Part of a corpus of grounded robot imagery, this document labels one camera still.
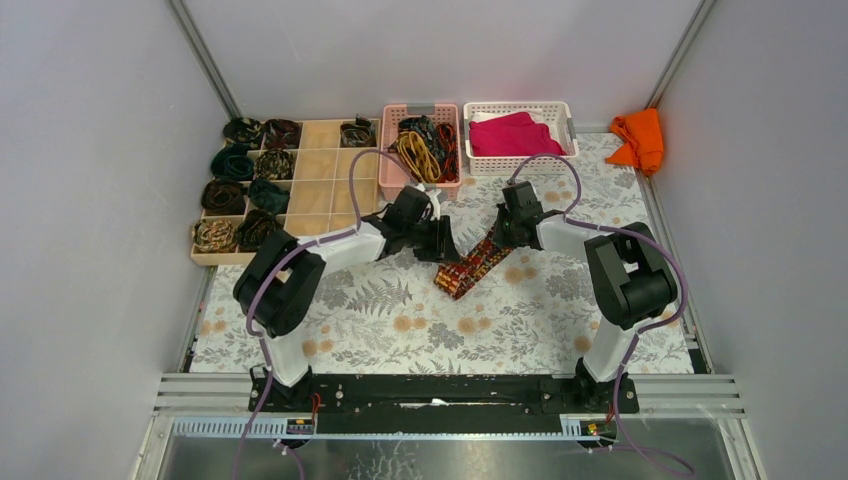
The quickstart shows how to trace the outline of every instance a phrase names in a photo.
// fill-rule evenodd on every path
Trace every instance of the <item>table surface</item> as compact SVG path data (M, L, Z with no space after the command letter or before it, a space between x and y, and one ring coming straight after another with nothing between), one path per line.
M612 134L578 135L574 162L583 198L572 216L607 225L648 222L632 168L604 159L621 144ZM467 175L455 202L443 204L465 254L497 216L507 177ZM563 209L575 194L570 176L527 175L545 209ZM232 297L244 267L219 267L204 317L192 372L244 372L261 363ZM304 329L302 348L315 372L333 373L573 373L592 345L601 314L588 266L552 252L512 252L459 301L433 284L437 266L410 250L322 279ZM664 313L669 315L672 308ZM642 336L628 370L692 373L677 322Z

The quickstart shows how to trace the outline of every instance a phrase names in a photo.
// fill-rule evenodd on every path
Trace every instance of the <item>orange fabric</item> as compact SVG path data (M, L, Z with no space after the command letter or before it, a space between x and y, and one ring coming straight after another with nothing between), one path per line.
M660 169L664 148L660 116L656 108L615 117L610 130L621 137L625 144L607 158L607 163L640 168L645 175L653 175Z

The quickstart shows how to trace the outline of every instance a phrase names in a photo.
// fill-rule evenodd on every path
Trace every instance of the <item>magenta folded cloth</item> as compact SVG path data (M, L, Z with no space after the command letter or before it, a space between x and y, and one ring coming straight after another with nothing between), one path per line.
M476 157L511 157L555 153L565 150L544 123L536 123L527 112L518 112L485 122L471 122L469 137Z

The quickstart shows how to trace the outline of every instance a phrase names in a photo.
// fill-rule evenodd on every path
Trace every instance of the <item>floral tablecloth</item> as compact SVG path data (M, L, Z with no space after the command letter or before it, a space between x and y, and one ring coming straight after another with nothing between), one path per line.
M609 225L647 222L632 169L604 163L620 145L612 134L579 135L574 163L583 199L574 218ZM546 209L563 209L575 194L569 176L525 176ZM506 177L466 176L451 216L460 254L467 253L496 217ZM588 266L565 255L528 248L512 252L465 297L452 300L433 284L437 267L406 250L381 262L324 278L299 328L303 353L315 372L333 373L573 373L592 345L601 314ZM244 329L232 297L243 267L215 275L192 372L244 372L261 362L257 341ZM678 324L642 336L634 373L691 373Z

